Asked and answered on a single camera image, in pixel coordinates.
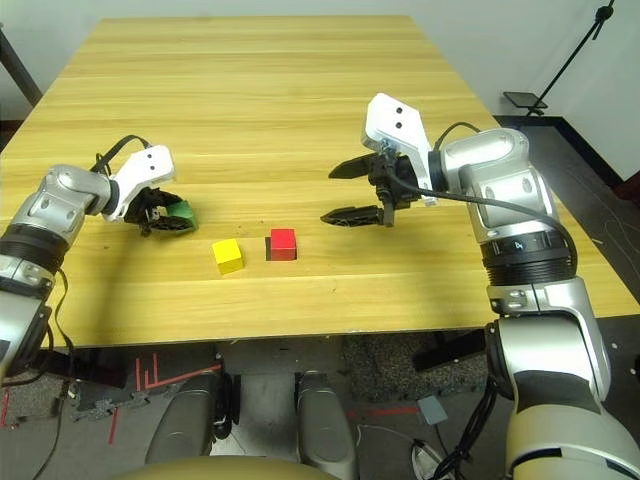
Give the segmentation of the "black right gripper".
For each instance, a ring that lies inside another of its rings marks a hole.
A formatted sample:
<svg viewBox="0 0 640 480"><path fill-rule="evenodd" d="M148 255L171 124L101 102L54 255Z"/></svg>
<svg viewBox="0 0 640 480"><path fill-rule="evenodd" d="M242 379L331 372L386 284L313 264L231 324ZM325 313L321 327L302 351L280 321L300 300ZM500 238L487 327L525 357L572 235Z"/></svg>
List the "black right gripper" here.
<svg viewBox="0 0 640 480"><path fill-rule="evenodd" d="M418 187L408 156L396 156L394 173L402 182L414 188ZM392 227L395 223L393 210L409 208L413 202L419 200L418 193L402 187L391 179L385 168L385 159L378 153L369 153L343 161L328 175L331 179L354 179L361 176L366 176L369 183L375 187L376 195L384 209L375 205L338 208L322 215L320 217L322 222L349 228L369 225Z"/></svg>

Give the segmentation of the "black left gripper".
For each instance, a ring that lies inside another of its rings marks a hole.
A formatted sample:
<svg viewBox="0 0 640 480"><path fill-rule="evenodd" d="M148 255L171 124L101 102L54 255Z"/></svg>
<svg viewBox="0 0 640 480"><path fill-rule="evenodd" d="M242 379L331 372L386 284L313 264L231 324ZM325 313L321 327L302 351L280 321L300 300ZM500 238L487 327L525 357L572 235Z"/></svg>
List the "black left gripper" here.
<svg viewBox="0 0 640 480"><path fill-rule="evenodd" d="M183 199L159 188L142 189L129 203L124 222L138 226L140 233L151 235L156 231L183 234L196 229L192 219L180 216L161 216L158 207L169 208L183 202Z"/></svg>

